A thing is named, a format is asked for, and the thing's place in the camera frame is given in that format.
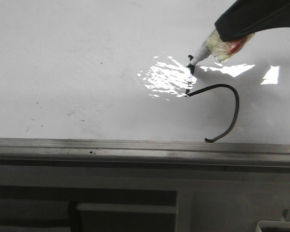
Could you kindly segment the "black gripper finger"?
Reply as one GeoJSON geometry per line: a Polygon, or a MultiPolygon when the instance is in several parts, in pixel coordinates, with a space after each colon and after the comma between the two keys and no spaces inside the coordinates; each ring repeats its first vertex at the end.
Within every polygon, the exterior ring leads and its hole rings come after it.
{"type": "Polygon", "coordinates": [[[237,0],[215,22],[222,41],[255,32],[290,28],[290,0],[237,0]]]}

